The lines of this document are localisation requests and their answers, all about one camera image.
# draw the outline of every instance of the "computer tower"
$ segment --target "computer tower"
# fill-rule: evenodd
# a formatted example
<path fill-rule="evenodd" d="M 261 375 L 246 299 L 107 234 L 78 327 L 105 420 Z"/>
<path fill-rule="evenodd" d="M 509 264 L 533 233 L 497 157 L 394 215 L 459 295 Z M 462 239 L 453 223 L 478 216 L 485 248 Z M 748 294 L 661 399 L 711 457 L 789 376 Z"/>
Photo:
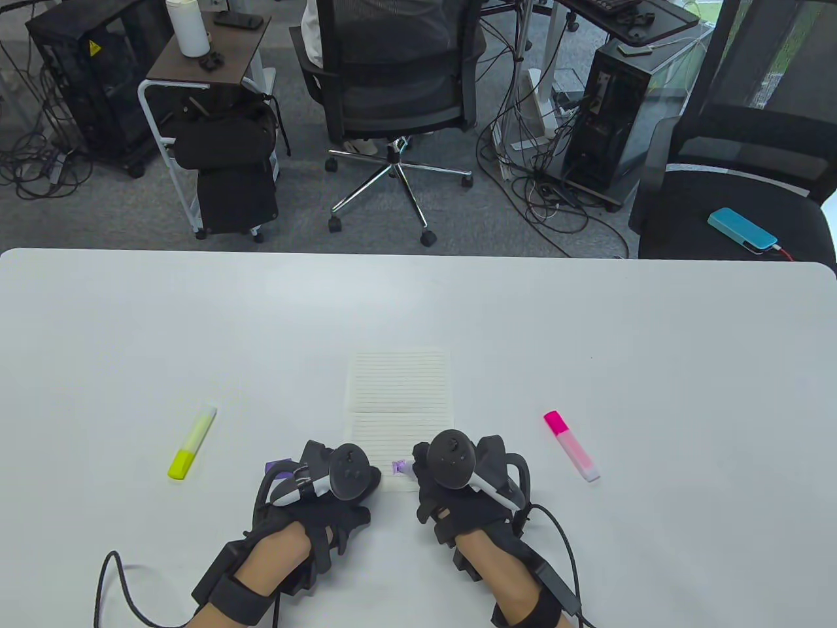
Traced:
<path fill-rule="evenodd" d="M 712 26 L 700 23 L 651 44 L 651 54 L 612 39 L 596 50 L 563 175 L 604 192 L 644 161 L 657 122 L 678 116 L 706 55 Z"/>
<path fill-rule="evenodd" d="M 136 88 L 173 34 L 165 0 L 69 0 L 27 22 L 49 73 L 98 162 L 141 177 L 156 151 Z M 157 122 L 175 90 L 149 90 Z"/>

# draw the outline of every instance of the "hand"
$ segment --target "hand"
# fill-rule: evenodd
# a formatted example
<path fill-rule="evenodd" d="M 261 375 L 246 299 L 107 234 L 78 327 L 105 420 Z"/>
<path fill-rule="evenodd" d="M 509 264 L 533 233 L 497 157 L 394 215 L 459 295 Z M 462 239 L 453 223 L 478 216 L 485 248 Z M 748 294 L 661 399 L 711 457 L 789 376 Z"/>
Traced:
<path fill-rule="evenodd" d="M 355 499 L 341 501 L 328 492 L 316 499 L 299 500 L 289 506 L 266 505 L 261 514 L 261 521 L 256 522 L 254 526 L 254 533 L 260 524 L 269 526 L 276 519 L 298 522 L 311 541 L 311 554 L 317 571 L 324 574 L 331 567 L 327 550 L 337 547 L 337 553 L 343 555 L 350 532 L 367 525 L 371 520 L 369 509 L 360 506 L 381 483 L 380 470 L 374 466 L 371 470 L 369 486 Z"/>
<path fill-rule="evenodd" d="M 436 538 L 440 543 L 452 546 L 454 538 L 460 534 L 473 532 L 495 521 L 511 520 L 511 511 L 485 493 L 474 491 L 469 486 L 452 490 L 439 485 L 427 465 L 429 447 L 428 443 L 418 443 L 413 448 L 413 473 L 418 480 L 419 501 L 416 516 L 421 523 L 426 523 L 429 517 L 433 518 Z"/>

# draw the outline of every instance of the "office chair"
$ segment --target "office chair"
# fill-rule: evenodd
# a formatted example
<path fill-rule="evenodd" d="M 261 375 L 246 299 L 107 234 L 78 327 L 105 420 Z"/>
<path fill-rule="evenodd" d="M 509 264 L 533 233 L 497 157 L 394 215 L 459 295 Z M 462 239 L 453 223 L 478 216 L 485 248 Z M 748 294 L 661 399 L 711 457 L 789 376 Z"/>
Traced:
<path fill-rule="evenodd" d="M 686 110 L 651 140 L 629 221 L 640 258 L 786 259 L 706 222 L 728 207 L 791 258 L 837 270 L 821 208 L 837 188 L 834 33 L 834 4 L 725 0 Z"/>
<path fill-rule="evenodd" d="M 476 62 L 485 52 L 479 28 L 481 0 L 317 0 L 323 67 L 308 59 L 299 27 L 290 29 L 308 93 L 323 106 L 332 142 L 386 139 L 387 156 L 330 150 L 326 170 L 344 157 L 379 166 L 331 210 L 328 229 L 340 231 L 338 214 L 378 179 L 397 178 L 422 224 L 431 231 L 405 170 L 455 174 L 470 188 L 470 170 L 402 160 L 410 137 L 445 128 L 467 131 L 476 124 Z"/>

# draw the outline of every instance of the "white water bottle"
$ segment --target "white water bottle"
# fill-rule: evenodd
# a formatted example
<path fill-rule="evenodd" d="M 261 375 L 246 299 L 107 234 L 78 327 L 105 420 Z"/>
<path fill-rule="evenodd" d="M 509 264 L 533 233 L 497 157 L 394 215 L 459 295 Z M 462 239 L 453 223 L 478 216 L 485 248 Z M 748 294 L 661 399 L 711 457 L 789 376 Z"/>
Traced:
<path fill-rule="evenodd" d="M 209 52 L 209 37 L 198 0 L 166 0 L 166 8 L 180 51 L 187 57 L 203 57 Z"/>

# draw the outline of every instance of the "blue power bank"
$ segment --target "blue power bank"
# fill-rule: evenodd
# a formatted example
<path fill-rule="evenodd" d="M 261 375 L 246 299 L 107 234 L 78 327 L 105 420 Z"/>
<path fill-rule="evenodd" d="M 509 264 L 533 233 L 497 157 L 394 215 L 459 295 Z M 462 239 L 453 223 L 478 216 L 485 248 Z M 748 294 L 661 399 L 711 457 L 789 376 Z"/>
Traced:
<path fill-rule="evenodd" d="M 778 243 L 775 235 L 770 234 L 728 207 L 709 214 L 707 222 L 727 238 L 738 242 L 752 253 L 763 253 Z"/>

